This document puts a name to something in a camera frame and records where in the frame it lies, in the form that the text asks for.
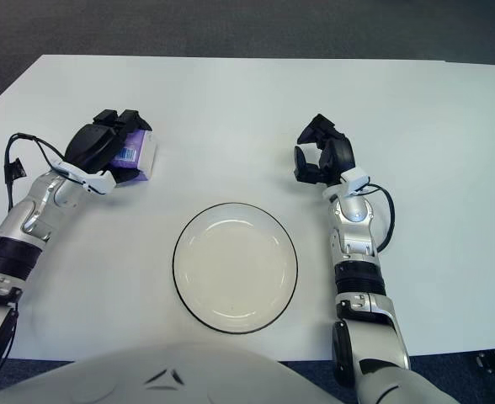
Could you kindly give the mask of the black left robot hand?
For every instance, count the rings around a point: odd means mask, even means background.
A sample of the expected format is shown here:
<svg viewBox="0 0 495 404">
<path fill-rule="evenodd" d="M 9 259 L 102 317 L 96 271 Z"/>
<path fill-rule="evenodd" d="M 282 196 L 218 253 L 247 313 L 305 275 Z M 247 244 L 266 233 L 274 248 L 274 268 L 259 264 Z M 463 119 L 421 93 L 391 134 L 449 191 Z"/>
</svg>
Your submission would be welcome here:
<svg viewBox="0 0 495 404">
<path fill-rule="evenodd" d="M 105 109 L 72 138 L 65 160 L 89 174 L 109 171 L 120 184 L 149 180 L 156 153 L 156 137 L 138 111 Z"/>
</svg>

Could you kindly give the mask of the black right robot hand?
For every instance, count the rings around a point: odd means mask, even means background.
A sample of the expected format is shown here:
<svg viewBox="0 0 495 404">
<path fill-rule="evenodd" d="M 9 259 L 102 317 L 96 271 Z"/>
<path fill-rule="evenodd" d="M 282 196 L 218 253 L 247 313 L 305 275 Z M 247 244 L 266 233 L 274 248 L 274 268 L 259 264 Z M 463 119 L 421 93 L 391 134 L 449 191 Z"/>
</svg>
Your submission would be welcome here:
<svg viewBox="0 0 495 404">
<path fill-rule="evenodd" d="M 300 145 L 315 144 L 321 151 L 318 164 L 308 163 Z M 355 168 L 354 152 L 344 133 L 322 114 L 317 114 L 298 137 L 294 149 L 295 179 L 302 183 L 341 183 L 341 175 Z"/>
</svg>

